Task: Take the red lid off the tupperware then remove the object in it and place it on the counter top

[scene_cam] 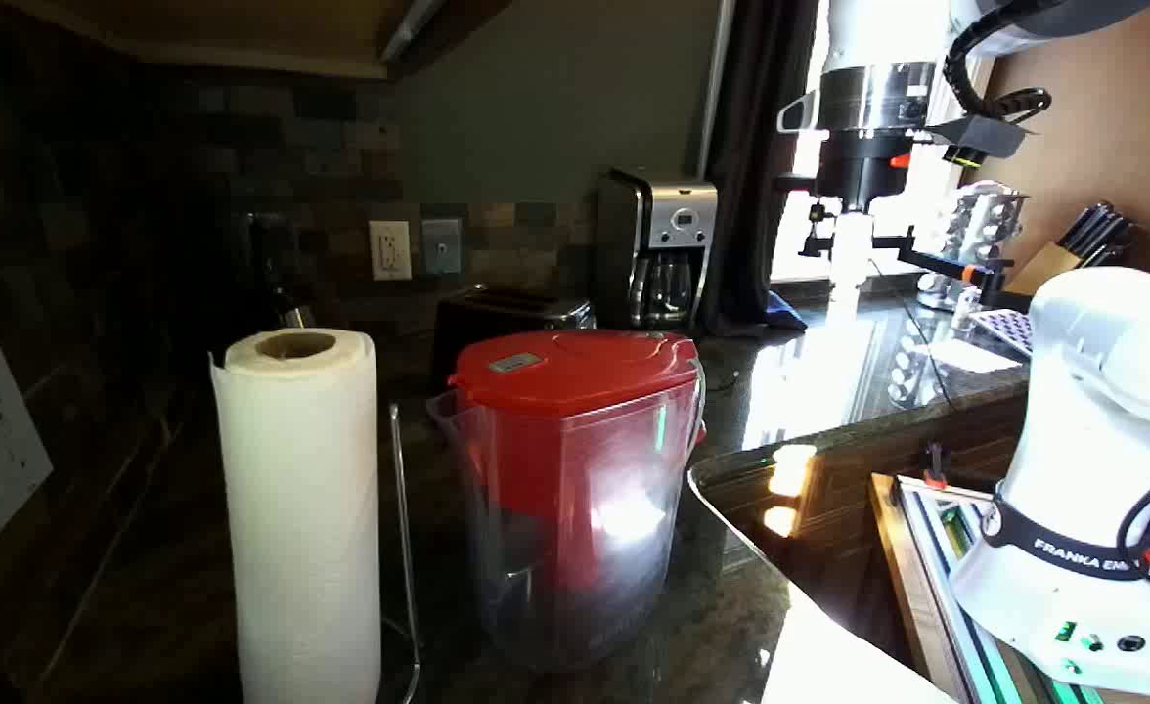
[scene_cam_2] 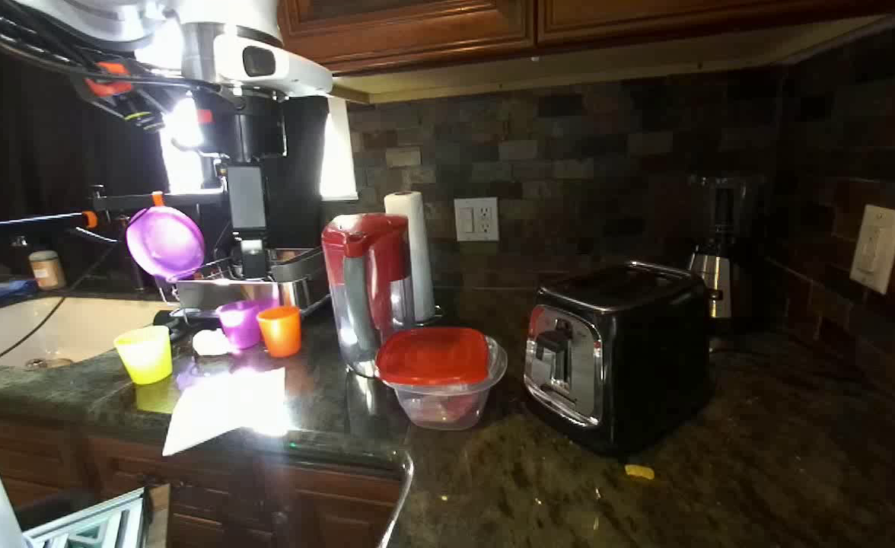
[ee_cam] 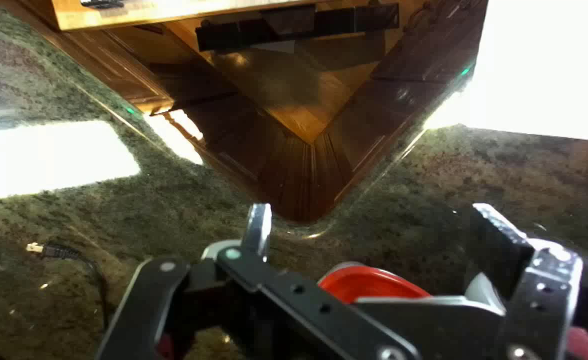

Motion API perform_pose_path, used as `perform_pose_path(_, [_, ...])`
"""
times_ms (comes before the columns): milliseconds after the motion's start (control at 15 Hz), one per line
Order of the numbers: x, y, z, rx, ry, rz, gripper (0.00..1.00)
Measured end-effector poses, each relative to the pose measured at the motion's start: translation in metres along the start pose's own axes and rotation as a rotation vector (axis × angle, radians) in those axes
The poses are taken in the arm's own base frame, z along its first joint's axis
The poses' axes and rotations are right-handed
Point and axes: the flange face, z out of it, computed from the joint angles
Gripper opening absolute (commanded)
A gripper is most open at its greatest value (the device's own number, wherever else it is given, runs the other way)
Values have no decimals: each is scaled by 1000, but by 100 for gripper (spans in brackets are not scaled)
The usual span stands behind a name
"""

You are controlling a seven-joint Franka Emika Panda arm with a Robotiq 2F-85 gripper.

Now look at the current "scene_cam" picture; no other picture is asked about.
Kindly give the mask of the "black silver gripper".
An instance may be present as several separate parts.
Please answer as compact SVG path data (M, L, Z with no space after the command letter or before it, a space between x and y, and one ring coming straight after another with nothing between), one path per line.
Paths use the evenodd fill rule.
M823 84L774 114L778 133L819 133L819 197L874 205L896 197L928 123L930 61L869 61L827 69Z

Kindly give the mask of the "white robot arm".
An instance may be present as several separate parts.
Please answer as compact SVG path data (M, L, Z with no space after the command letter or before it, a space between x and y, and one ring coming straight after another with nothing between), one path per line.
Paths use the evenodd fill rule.
M1020 146L975 50L1104 30L1150 0L830 0L823 90L787 133L899 133L964 162ZM1028 300L1025 426L951 596L1040 674L1150 695L1150 275L1084 266Z

